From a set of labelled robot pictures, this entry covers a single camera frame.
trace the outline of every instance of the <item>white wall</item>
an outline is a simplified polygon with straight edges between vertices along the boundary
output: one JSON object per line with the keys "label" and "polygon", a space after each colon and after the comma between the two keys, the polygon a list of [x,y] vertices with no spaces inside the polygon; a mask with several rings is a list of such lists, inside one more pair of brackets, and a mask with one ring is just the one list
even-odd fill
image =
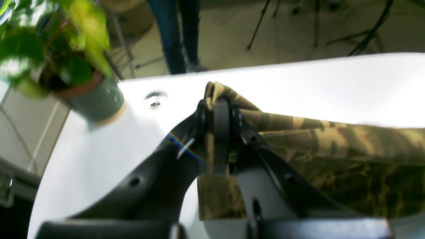
{"label": "white wall", "polygon": [[41,176],[69,109],[52,97],[32,100],[11,90],[0,112],[0,156]]}

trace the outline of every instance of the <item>shoe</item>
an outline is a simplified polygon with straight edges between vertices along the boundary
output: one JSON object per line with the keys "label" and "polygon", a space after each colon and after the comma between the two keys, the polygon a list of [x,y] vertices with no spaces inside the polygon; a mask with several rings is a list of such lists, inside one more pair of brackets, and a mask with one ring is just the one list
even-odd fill
{"label": "shoe", "polygon": [[201,64],[186,64],[186,73],[198,73],[204,71],[207,71],[207,69]]}

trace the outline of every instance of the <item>person's leg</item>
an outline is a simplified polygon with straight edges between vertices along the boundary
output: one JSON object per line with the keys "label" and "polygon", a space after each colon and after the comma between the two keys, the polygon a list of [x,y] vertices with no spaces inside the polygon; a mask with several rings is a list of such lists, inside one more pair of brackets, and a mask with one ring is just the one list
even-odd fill
{"label": "person's leg", "polygon": [[191,64],[198,62],[199,11],[201,0],[179,0],[181,22],[183,25],[183,43]]}
{"label": "person's leg", "polygon": [[149,4],[161,32],[162,48],[170,74],[186,73],[181,53],[176,0],[149,0]]}

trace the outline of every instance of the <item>bolt hole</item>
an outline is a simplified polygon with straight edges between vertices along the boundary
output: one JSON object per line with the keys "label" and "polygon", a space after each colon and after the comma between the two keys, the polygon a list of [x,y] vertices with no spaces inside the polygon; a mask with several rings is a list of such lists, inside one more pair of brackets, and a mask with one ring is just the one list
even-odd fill
{"label": "bolt hole", "polygon": [[139,182],[140,182],[139,178],[134,178],[130,181],[130,186],[132,186],[132,187],[137,186],[139,184]]}
{"label": "bolt hole", "polygon": [[235,164],[234,163],[230,163],[229,164],[229,173],[231,174],[231,175],[233,175],[234,173],[235,173]]}
{"label": "bolt hole", "polygon": [[297,185],[297,181],[295,180],[295,178],[291,174],[287,174],[285,176],[285,179],[288,183],[290,183],[292,185]]}
{"label": "bolt hole", "polygon": [[256,198],[254,198],[254,200],[252,202],[252,208],[254,210],[255,217],[261,217],[260,203],[258,202],[258,200]]}
{"label": "bolt hole", "polygon": [[158,106],[160,106],[161,105],[161,103],[160,102],[154,102],[154,103],[152,103],[150,106],[151,107],[158,107]]}

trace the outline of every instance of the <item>screw hole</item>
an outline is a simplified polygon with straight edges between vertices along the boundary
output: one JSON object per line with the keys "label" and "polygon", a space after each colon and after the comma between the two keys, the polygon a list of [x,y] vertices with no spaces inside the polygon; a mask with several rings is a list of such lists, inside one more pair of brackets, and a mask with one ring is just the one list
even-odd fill
{"label": "screw hole", "polygon": [[292,185],[297,185],[297,181],[295,180],[295,178],[291,174],[285,175],[285,179],[288,183],[290,183]]}
{"label": "screw hole", "polygon": [[160,102],[154,102],[154,103],[152,103],[150,106],[152,106],[152,107],[158,107],[158,106],[160,106],[161,105],[161,103]]}
{"label": "screw hole", "polygon": [[154,91],[149,93],[147,96],[144,97],[144,100],[150,99],[152,97],[164,97],[167,98],[167,94],[163,91]]}
{"label": "screw hole", "polygon": [[134,178],[130,181],[130,186],[134,187],[134,186],[138,185],[139,182],[140,182],[139,178]]}

